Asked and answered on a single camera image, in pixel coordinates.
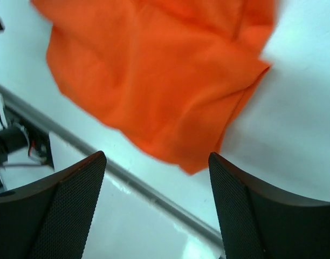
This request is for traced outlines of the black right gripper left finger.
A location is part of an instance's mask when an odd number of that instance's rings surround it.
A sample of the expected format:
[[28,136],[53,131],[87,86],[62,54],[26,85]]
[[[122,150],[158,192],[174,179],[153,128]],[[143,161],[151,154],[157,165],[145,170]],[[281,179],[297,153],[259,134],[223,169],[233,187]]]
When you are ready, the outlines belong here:
[[98,151],[0,194],[0,258],[82,258],[106,169]]

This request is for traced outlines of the orange t shirt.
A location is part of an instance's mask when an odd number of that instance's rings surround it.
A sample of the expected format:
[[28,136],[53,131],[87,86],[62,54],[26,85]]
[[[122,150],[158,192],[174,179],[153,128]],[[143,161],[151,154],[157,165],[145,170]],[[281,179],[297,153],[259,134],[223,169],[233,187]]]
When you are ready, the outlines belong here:
[[270,64],[277,1],[33,1],[60,92],[143,152],[195,174]]

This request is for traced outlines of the aluminium table frame rail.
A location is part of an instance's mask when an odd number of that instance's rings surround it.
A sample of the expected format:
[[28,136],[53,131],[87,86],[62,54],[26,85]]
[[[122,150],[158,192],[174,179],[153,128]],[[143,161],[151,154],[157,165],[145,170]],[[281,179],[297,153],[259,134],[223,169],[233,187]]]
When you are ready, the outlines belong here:
[[[18,113],[25,120],[40,127],[44,132],[54,132],[86,155],[97,151],[96,148],[84,143],[84,141],[74,136],[74,134],[72,134],[70,131],[66,130],[52,119],[42,114],[40,111],[37,111],[28,103],[21,100],[21,98],[17,97],[9,90],[4,89],[4,87],[1,85],[0,94],[6,101],[6,109],[8,112],[13,114]],[[176,218],[182,220],[184,223],[188,224],[194,230],[208,238],[209,241],[213,242],[219,247],[223,247],[223,241],[219,230],[214,230],[213,228],[209,227],[206,223],[193,216],[193,214],[189,213],[182,207],[176,205],[174,202],[170,201],[153,187],[139,180],[137,177],[133,176],[129,171],[123,169],[111,159],[107,160],[106,169],[112,173],[112,175],[116,176],[118,179],[136,189],[147,199],[155,202],[165,211],[169,212],[172,216],[175,216]]]

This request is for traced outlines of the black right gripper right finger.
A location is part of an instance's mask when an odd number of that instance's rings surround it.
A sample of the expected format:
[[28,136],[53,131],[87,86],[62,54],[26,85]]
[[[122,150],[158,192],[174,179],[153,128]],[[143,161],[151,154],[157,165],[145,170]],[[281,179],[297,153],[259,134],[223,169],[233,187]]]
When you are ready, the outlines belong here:
[[217,153],[209,174],[227,258],[330,258],[330,202],[273,186]]

